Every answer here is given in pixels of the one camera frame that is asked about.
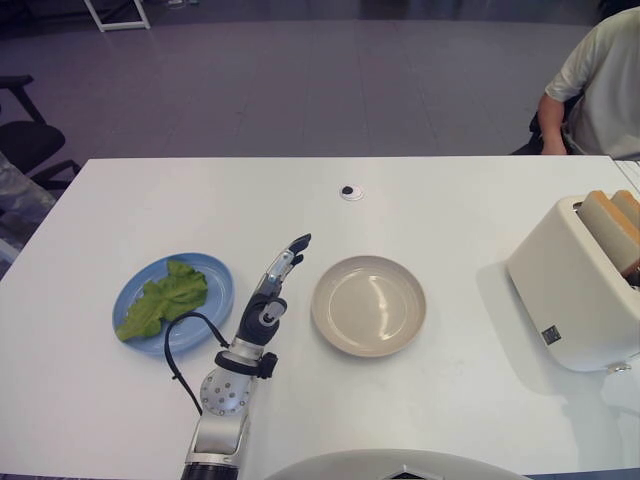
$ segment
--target white t-shirt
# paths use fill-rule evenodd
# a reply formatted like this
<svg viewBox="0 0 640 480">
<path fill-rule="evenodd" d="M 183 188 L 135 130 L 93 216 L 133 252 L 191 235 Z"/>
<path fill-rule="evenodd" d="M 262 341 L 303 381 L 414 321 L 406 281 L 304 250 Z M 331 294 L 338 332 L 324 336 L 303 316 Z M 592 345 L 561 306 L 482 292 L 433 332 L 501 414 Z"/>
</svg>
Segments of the white t-shirt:
<svg viewBox="0 0 640 480">
<path fill-rule="evenodd" d="M 565 102 L 584 90 L 566 125 L 583 154 L 640 160 L 640 7 L 598 24 L 545 92 Z"/>
</svg>

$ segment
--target cord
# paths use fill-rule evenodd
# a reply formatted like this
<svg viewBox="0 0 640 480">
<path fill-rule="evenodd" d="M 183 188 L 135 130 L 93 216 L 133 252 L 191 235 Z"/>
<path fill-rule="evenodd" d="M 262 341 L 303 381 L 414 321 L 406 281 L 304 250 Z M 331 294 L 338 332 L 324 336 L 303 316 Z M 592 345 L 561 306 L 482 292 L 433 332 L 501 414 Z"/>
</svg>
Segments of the cord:
<svg viewBox="0 0 640 480">
<path fill-rule="evenodd" d="M 207 317 L 205 317 L 203 314 L 198 312 L 187 312 L 177 316 L 175 320 L 173 320 L 173 322 L 169 323 L 169 328 L 167 328 L 167 331 L 164 334 L 164 358 L 167 359 L 167 364 L 169 365 L 169 368 L 173 373 L 173 377 L 171 377 L 171 380 L 177 379 L 180 382 L 180 384 L 184 387 L 184 389 L 187 391 L 187 393 L 191 397 L 191 400 L 193 400 L 193 403 L 196 406 L 196 410 L 198 410 L 198 414 L 202 415 L 202 408 L 198 403 L 198 399 L 196 398 L 193 391 L 189 387 L 189 384 L 187 383 L 187 381 L 182 376 L 182 373 L 180 372 L 180 369 L 176 365 L 176 362 L 173 361 L 173 355 L 171 354 L 171 347 L 169 346 L 169 334 L 171 333 L 171 330 L 173 329 L 173 327 L 175 327 L 181 320 L 184 320 L 185 318 L 189 318 L 189 317 L 197 317 L 204 320 L 205 323 L 209 326 L 209 328 L 213 332 L 213 335 L 216 337 L 218 342 L 220 342 L 220 346 L 222 348 L 229 348 L 229 342 L 227 342 L 224 339 L 224 337 L 220 333 L 220 330 L 218 330 L 218 328 L 213 323 L 211 323 Z"/>
</svg>

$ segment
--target plate rim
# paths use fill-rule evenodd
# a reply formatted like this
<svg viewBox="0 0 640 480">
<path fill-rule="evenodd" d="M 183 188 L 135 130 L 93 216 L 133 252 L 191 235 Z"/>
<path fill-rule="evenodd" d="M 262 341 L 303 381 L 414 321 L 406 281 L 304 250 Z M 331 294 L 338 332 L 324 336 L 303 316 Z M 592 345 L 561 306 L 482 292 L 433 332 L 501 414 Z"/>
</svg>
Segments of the plate rim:
<svg viewBox="0 0 640 480">
<path fill-rule="evenodd" d="M 405 343 L 399 345 L 397 348 L 394 348 L 391 351 L 385 351 L 384 353 L 363 353 L 363 352 L 355 352 L 352 349 L 349 349 L 349 347 L 347 346 L 346 343 L 344 342 L 340 342 L 340 344 L 338 342 L 334 342 L 331 338 L 329 338 L 327 336 L 327 332 L 325 331 L 326 329 L 324 327 L 322 327 L 321 323 L 318 321 L 318 315 L 316 315 L 316 297 L 319 295 L 319 290 L 323 284 L 323 281 L 326 283 L 326 277 L 328 276 L 328 274 L 335 268 L 339 267 L 341 264 L 350 262 L 350 261 L 354 261 L 354 260 L 358 260 L 358 259 L 375 259 L 376 261 L 380 261 L 382 260 L 383 262 L 389 263 L 391 265 L 393 265 L 394 267 L 399 267 L 400 271 L 402 271 L 404 274 L 406 274 L 409 283 L 413 283 L 415 287 L 417 287 L 417 293 L 419 293 L 419 301 L 420 303 L 424 306 L 424 315 L 422 315 L 420 317 L 420 322 L 418 327 L 416 328 L 415 333 L 411 336 L 411 338 L 409 338 L 409 340 L 407 340 Z M 387 257 L 382 257 L 380 255 L 353 255 L 351 257 L 347 257 L 344 258 L 336 263 L 334 263 L 333 265 L 331 265 L 328 269 L 326 269 L 324 271 L 324 273 L 320 276 L 320 279 L 316 282 L 316 286 L 313 289 L 313 294 L 311 296 L 311 319 L 316 327 L 316 329 L 320 332 L 320 334 L 323 336 L 323 338 L 330 343 L 333 347 L 337 348 L 338 350 L 347 353 L 349 355 L 353 355 L 355 357 L 360 357 L 360 358 L 381 358 L 381 357 L 387 357 L 389 355 L 393 355 L 395 353 L 398 353 L 400 350 L 406 348 L 407 346 L 409 346 L 414 340 L 415 338 L 418 336 L 418 333 L 420 332 L 420 330 L 422 330 L 422 326 L 425 323 L 425 320 L 427 318 L 427 296 L 425 294 L 424 288 L 422 287 L 422 284 L 420 283 L 420 281 L 417 279 L 417 277 L 411 272 L 411 270 L 409 270 L 407 267 L 405 267 L 403 264 L 401 264 L 400 262 L 396 262 L 395 260 L 391 260 L 390 258 Z"/>
</svg>

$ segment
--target lettuce leaf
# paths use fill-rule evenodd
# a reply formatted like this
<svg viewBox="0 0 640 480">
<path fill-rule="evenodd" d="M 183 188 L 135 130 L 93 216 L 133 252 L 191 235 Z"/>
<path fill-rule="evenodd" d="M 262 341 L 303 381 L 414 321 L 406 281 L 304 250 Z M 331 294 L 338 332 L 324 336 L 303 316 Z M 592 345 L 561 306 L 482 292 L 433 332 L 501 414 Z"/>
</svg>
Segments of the lettuce leaf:
<svg viewBox="0 0 640 480">
<path fill-rule="evenodd" d="M 143 295 L 129 307 L 124 323 L 116 329 L 123 342 L 133 337 L 152 337 L 162 330 L 162 319 L 175 320 L 207 300 L 204 274 L 175 260 L 167 261 L 169 275 L 157 283 L 148 281 Z"/>
</svg>

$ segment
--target empty plate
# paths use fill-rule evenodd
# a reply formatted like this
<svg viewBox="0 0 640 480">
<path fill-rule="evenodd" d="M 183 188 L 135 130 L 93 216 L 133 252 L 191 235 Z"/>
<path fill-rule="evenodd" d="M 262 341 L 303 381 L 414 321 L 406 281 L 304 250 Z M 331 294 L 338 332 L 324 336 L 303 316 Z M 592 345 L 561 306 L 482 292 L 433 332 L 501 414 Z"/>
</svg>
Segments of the empty plate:
<svg viewBox="0 0 640 480">
<path fill-rule="evenodd" d="M 311 301 L 322 335 L 360 357 L 402 349 L 420 330 L 426 311 L 424 292 L 411 272 L 374 256 L 335 264 L 318 282 Z"/>
</svg>

